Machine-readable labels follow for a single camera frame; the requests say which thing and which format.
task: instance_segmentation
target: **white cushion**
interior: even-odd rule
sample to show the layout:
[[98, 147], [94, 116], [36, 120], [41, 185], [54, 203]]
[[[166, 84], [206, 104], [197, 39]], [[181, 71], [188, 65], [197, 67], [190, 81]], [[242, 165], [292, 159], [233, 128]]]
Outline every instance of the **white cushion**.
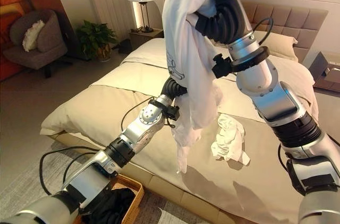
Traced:
[[39, 20], [26, 31], [22, 41], [22, 46], [25, 51], [29, 52], [30, 50], [37, 48], [37, 38], [44, 25], [44, 22]]
[[[258, 41], [266, 35], [265, 31], [255, 31], [254, 35]], [[267, 46], [270, 50], [270, 54], [280, 58], [290, 59], [298, 62], [293, 49], [293, 44], [297, 44], [298, 41], [294, 37], [280, 35], [276, 33], [270, 33], [268, 38], [263, 42], [262, 46]]]

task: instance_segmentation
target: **green plant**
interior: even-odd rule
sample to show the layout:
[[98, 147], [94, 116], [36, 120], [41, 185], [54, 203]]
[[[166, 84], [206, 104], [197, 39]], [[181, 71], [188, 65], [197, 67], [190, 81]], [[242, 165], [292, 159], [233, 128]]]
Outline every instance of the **green plant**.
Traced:
[[117, 43], [116, 35], [107, 24], [96, 24], [84, 20], [84, 25], [76, 30], [81, 49], [89, 58], [97, 56], [97, 50], [108, 43]]

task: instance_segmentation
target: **gray rug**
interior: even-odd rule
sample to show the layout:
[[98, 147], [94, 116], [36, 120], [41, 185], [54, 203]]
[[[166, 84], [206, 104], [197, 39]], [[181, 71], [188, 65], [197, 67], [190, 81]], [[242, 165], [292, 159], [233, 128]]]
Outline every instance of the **gray rug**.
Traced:
[[[55, 142], [51, 148], [46, 149], [46, 152], [63, 147], [62, 144]], [[60, 190], [64, 170], [72, 158], [77, 155], [78, 153], [67, 151], [65, 154], [54, 153], [45, 158], [43, 168], [44, 181], [51, 193]], [[39, 159], [40, 156], [23, 173], [19, 174], [10, 186], [0, 193], [0, 220], [15, 214], [26, 205], [46, 196], [39, 182]], [[72, 165], [69, 172], [71, 173], [85, 161], [86, 158], [80, 158], [79, 161]], [[149, 191], [146, 191], [140, 204], [140, 209], [140, 213], [135, 221], [137, 224], [207, 223], [180, 206]]]

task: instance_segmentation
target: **bedside table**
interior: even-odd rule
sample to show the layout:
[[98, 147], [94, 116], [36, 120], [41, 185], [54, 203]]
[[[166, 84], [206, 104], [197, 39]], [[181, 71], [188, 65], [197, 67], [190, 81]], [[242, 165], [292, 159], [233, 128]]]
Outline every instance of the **bedside table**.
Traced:
[[316, 88], [340, 92], [340, 53], [321, 51], [309, 67]]
[[130, 39], [132, 50], [136, 50], [139, 46], [144, 44], [145, 42], [154, 39], [154, 38], [163, 38], [164, 32], [163, 29], [154, 29], [153, 32], [144, 33], [142, 31], [139, 32], [130, 32]]

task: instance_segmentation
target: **gray armchair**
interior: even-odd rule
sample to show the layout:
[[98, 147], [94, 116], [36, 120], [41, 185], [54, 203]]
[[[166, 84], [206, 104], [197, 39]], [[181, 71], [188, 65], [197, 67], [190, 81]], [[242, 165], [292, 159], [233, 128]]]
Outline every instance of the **gray armchair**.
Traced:
[[[24, 51], [22, 41], [25, 32], [38, 20], [45, 25], [37, 38], [37, 49]], [[52, 10], [38, 10], [19, 18], [10, 29], [10, 38], [14, 47], [3, 51], [3, 55], [11, 62], [38, 70], [45, 67], [45, 76], [50, 77], [50, 63], [67, 52], [63, 41], [57, 15]]]

